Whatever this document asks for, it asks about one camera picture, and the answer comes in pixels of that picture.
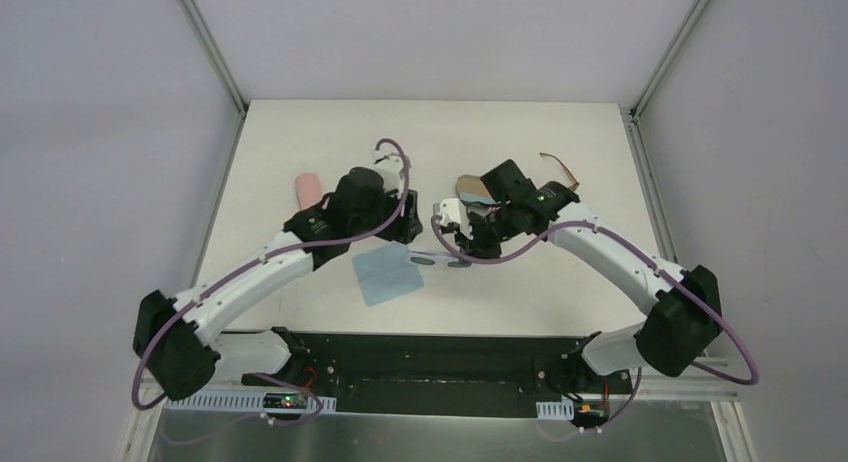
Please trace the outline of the pink glasses case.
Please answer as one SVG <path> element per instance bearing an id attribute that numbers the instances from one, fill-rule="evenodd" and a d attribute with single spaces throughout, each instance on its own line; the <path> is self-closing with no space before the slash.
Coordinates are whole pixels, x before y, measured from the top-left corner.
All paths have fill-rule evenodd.
<path id="1" fill-rule="evenodd" d="M 315 173 L 299 174 L 294 180 L 294 188 L 301 210 L 312 207 L 322 200 L 322 184 Z"/>

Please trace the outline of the white frame sunglasses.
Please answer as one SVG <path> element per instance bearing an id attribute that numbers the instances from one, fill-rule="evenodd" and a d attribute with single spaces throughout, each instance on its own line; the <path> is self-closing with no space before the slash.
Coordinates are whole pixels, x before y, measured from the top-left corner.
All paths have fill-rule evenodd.
<path id="1" fill-rule="evenodd" d="M 464 269 L 471 263 L 453 256 L 447 252 L 407 251 L 407 260 L 418 266 L 424 267 L 447 267 L 450 269 Z"/>

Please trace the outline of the blue cleaning cloth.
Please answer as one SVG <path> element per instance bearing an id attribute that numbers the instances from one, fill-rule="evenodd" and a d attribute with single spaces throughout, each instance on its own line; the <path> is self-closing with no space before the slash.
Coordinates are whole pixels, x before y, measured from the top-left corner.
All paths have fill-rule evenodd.
<path id="1" fill-rule="evenodd" d="M 424 287 L 416 265 L 408 260 L 405 245 L 390 243 L 355 255 L 352 266 L 364 303 L 373 307 Z"/>
<path id="2" fill-rule="evenodd" d="M 466 204 L 480 206 L 496 206 L 498 204 L 486 191 L 463 190 L 458 195 L 460 200 Z"/>

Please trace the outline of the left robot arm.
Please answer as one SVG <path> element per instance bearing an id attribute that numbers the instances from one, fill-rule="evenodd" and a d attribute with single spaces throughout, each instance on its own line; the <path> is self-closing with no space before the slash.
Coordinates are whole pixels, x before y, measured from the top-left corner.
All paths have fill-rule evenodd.
<path id="1" fill-rule="evenodd" d="M 224 275 L 138 309 L 133 385 L 149 372 L 165 398 L 183 400 L 210 382 L 223 361 L 213 341 L 242 313 L 282 286 L 317 271 L 361 240 L 409 242 L 419 234 L 409 168 L 355 167 L 335 191 L 297 212 L 265 245 Z"/>

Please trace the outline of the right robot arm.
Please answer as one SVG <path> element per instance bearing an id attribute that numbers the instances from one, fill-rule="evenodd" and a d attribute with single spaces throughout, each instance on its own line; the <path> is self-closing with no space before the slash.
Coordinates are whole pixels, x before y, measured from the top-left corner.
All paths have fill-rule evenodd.
<path id="1" fill-rule="evenodd" d="M 576 389 L 593 391 L 607 375 L 643 366 L 677 377 L 721 333 L 713 318 L 721 309 L 718 282 L 707 268 L 687 270 L 642 251 L 615 234 L 572 189 L 557 181 L 536 186 L 513 160 L 481 180 L 493 211 L 440 223 L 461 253 L 495 260 L 502 243 L 517 235 L 539 236 L 593 268 L 645 316 L 624 329 L 588 336 L 568 356 L 567 375 Z"/>

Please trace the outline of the brown frame sunglasses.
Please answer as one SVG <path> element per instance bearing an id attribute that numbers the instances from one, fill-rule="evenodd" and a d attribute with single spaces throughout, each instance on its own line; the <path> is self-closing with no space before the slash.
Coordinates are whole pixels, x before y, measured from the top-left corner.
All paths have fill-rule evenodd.
<path id="1" fill-rule="evenodd" d="M 575 177 L 573 172 L 569 169 L 569 167 L 559 157 L 557 157 L 553 154 L 547 153 L 547 152 L 539 152 L 538 155 L 540 157 L 550 159 L 551 161 L 555 162 L 558 165 L 559 169 L 561 170 L 562 174 L 564 175 L 564 177 L 566 179 L 566 186 L 570 190 L 576 191 L 579 188 L 580 182 L 577 180 L 577 178 Z"/>

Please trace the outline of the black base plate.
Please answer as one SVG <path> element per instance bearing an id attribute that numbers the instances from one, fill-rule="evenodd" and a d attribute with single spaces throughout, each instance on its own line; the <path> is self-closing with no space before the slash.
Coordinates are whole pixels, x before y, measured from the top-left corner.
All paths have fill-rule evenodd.
<path id="1" fill-rule="evenodd" d="M 332 398 L 357 414 L 534 418 L 540 404 L 627 399 L 635 372 L 591 375 L 577 366 L 577 337 L 274 333 L 289 343 L 286 364 L 267 380 Z"/>

